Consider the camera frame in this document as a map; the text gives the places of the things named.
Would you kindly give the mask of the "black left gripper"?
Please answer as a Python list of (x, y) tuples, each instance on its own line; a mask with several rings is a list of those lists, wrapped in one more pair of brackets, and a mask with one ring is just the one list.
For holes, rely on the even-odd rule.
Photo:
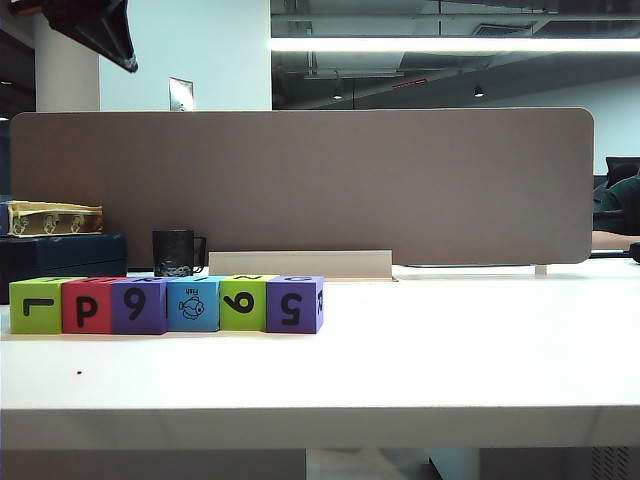
[(43, 13), (49, 26), (129, 73), (138, 70), (130, 35), (127, 0), (10, 0), (13, 16)]

